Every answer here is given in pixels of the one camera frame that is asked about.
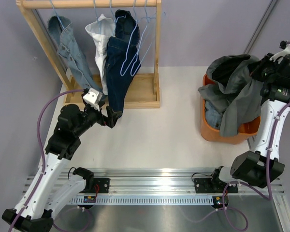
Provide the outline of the light blue skirt hanger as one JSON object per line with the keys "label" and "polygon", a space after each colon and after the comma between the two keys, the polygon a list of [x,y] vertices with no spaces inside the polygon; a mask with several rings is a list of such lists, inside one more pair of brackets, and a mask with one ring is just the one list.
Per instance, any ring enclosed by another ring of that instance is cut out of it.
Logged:
{"label": "light blue skirt hanger", "polygon": [[135,55],[131,59],[130,63],[125,67],[126,62],[128,61],[128,55],[129,55],[129,52],[130,52],[131,42],[132,42],[134,33],[136,32],[136,30],[138,28],[137,13],[136,13],[136,10],[135,10],[136,2],[137,2],[137,0],[135,0],[133,2],[133,6],[132,6],[133,12],[134,12],[134,16],[135,16],[135,18],[134,18],[135,19],[135,25],[134,25],[134,28],[133,28],[131,34],[130,34],[129,42],[128,42],[128,45],[127,45],[127,50],[126,50],[126,53],[125,53],[125,59],[124,59],[124,61],[122,63],[121,69],[120,69],[120,73],[119,74],[121,75],[121,77],[123,77],[126,74],[126,72],[129,70],[130,66],[132,66],[131,69],[130,69],[130,72],[132,72],[132,69],[134,67],[134,65],[132,63],[135,60],[137,60],[137,56],[138,56],[138,53],[135,53]]}

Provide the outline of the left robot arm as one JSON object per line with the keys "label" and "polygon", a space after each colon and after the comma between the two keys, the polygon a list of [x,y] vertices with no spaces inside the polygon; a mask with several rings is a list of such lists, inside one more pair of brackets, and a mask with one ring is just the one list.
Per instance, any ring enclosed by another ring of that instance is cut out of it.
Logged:
{"label": "left robot arm", "polygon": [[80,192],[97,193],[99,186],[95,183],[94,173],[88,169],[76,168],[68,181],[54,194],[54,184],[62,170],[71,161],[81,144],[80,136],[94,124],[113,128],[121,117],[121,111],[106,107],[103,115],[90,104],[83,111],[76,104],[62,107],[53,135],[46,149],[42,150],[42,165],[38,169],[30,187],[12,209],[6,209],[2,219],[10,224],[11,229],[20,232],[48,232],[53,226],[57,214]]}

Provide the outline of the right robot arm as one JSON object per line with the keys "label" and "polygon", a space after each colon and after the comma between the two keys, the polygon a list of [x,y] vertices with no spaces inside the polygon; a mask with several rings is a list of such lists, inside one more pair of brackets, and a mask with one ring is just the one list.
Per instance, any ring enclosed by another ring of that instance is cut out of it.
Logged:
{"label": "right robot arm", "polygon": [[237,156],[231,167],[214,170],[211,189],[222,191],[237,180],[269,188],[285,168],[279,161],[279,141],[290,111],[290,53],[269,53],[262,59],[248,54],[221,57],[206,74],[211,84],[200,88],[200,93],[221,116],[221,137],[236,136],[242,124],[260,120],[249,150]]}

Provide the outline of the light blue shirt hanger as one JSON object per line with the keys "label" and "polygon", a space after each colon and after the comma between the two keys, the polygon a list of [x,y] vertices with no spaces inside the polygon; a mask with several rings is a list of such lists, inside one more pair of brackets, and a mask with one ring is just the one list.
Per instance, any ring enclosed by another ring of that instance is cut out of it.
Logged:
{"label": "light blue shirt hanger", "polygon": [[96,16],[96,22],[98,23],[98,26],[99,26],[99,34],[101,34],[101,22],[99,20],[99,16],[98,16],[98,13],[97,13],[96,1],[95,0],[93,0],[93,6],[94,6],[94,11],[95,11],[95,16]]}

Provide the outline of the white shirt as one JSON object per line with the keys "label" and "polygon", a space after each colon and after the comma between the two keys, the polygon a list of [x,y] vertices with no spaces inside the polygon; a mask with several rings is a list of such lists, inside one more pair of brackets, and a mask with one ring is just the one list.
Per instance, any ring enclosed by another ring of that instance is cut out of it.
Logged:
{"label": "white shirt", "polygon": [[115,23],[113,19],[101,14],[95,22],[86,25],[85,30],[96,46],[95,62],[100,73],[102,92],[104,95],[108,95],[105,64],[107,57],[107,44],[110,37],[112,37],[115,32]]}

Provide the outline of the dark blue denim garment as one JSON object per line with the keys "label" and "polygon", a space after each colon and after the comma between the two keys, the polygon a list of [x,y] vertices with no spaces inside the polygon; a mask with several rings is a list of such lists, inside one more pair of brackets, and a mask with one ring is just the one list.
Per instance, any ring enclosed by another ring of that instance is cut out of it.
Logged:
{"label": "dark blue denim garment", "polygon": [[[135,25],[135,19],[132,17],[130,11],[126,10],[117,10],[115,13],[116,17],[116,29],[115,36],[110,37],[107,44],[107,57],[105,64],[105,74],[108,87],[108,101],[109,106],[114,111],[124,110],[124,99],[127,94],[128,88],[133,81],[134,72],[138,72],[140,69],[140,59],[137,56],[132,64],[134,65],[132,72],[131,67],[126,72],[126,74],[121,77],[120,69],[122,63],[125,59],[125,53],[127,50],[127,45],[129,42],[130,34]],[[128,61],[125,64],[125,67],[130,63],[131,59],[137,53],[137,45],[140,40],[140,30],[137,28],[134,33],[130,52],[128,55]]]}

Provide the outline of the grey pleated skirt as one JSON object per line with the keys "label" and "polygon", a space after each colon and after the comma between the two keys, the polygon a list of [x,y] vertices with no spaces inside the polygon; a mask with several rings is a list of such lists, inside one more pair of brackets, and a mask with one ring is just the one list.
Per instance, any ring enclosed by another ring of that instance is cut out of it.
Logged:
{"label": "grey pleated skirt", "polygon": [[214,60],[207,68],[207,78],[213,83],[198,91],[217,111],[226,109],[219,130],[222,137],[236,136],[242,124],[261,115],[263,84],[249,76],[250,65],[258,61],[253,55],[229,55]]}

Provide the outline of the light blue denim skirt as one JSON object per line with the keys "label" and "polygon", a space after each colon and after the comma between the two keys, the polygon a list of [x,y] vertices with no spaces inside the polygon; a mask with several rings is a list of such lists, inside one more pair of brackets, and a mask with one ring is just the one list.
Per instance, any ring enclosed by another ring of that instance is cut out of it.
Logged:
{"label": "light blue denim skirt", "polygon": [[220,130],[220,126],[222,123],[223,114],[226,109],[223,109],[222,111],[217,111],[214,105],[209,102],[205,101],[205,120],[208,123],[208,125],[214,129]]}

